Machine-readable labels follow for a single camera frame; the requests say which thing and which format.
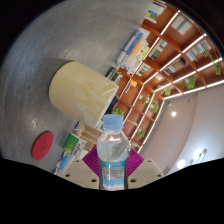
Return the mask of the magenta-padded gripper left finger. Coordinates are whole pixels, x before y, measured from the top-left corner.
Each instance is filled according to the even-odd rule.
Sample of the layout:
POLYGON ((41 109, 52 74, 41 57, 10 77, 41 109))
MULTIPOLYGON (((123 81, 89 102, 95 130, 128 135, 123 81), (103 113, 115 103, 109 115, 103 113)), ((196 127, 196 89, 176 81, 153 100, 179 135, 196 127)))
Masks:
POLYGON ((83 188, 99 189, 101 167, 97 150, 92 149, 82 159, 74 159, 62 177, 83 188))

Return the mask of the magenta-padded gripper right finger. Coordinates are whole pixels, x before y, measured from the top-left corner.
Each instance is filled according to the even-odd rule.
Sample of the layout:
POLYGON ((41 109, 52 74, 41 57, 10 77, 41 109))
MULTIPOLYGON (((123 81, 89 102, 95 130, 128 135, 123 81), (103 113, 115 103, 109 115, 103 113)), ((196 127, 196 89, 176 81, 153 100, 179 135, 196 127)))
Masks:
POLYGON ((128 189, 141 188, 164 177, 151 158, 144 159, 135 150, 130 151, 125 171, 128 189))

